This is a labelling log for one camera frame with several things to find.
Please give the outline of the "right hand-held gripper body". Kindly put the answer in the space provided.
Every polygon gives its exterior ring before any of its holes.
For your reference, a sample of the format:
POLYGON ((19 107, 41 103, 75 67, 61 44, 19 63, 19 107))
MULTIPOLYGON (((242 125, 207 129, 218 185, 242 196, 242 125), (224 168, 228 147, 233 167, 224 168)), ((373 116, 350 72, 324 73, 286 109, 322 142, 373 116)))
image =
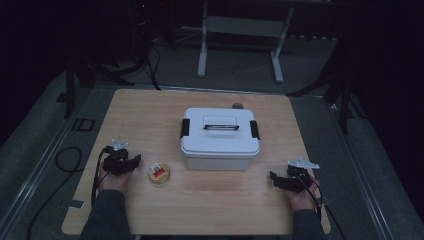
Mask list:
POLYGON ((287 164, 287 174, 289 176, 289 190, 296 193, 308 189, 312 180, 309 174, 310 169, 319 169, 320 166, 309 160, 299 158, 289 161, 287 164))

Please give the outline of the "person's right hand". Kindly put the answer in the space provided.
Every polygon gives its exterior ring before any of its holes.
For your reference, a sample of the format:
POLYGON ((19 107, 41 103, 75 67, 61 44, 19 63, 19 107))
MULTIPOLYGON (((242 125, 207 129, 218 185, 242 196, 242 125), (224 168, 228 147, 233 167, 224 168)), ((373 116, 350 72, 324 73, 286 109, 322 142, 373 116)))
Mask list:
POLYGON ((292 209, 294 211, 300 210, 315 210, 315 192, 319 187, 319 181, 312 177, 313 183, 308 190, 304 190, 300 193, 284 190, 284 195, 287 197, 292 209))

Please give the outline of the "person's left hand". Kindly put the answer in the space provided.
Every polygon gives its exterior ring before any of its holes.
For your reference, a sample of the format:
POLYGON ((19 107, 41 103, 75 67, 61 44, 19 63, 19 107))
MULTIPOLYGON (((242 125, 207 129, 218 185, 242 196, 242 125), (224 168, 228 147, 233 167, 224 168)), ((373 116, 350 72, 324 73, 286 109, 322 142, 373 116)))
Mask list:
POLYGON ((127 172, 120 176, 115 176, 100 168, 98 191, 116 190, 124 193, 132 174, 133 172, 127 172))

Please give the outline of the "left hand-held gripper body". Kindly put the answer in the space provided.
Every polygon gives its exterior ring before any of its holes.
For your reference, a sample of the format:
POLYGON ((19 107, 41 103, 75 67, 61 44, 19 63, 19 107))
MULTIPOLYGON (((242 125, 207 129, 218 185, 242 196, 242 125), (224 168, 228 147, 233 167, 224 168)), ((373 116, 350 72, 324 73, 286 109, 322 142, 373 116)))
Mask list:
POLYGON ((128 158, 128 142, 119 142, 115 139, 110 146, 104 148, 108 156, 103 160, 103 169, 114 176, 121 176, 133 170, 133 165, 128 158))

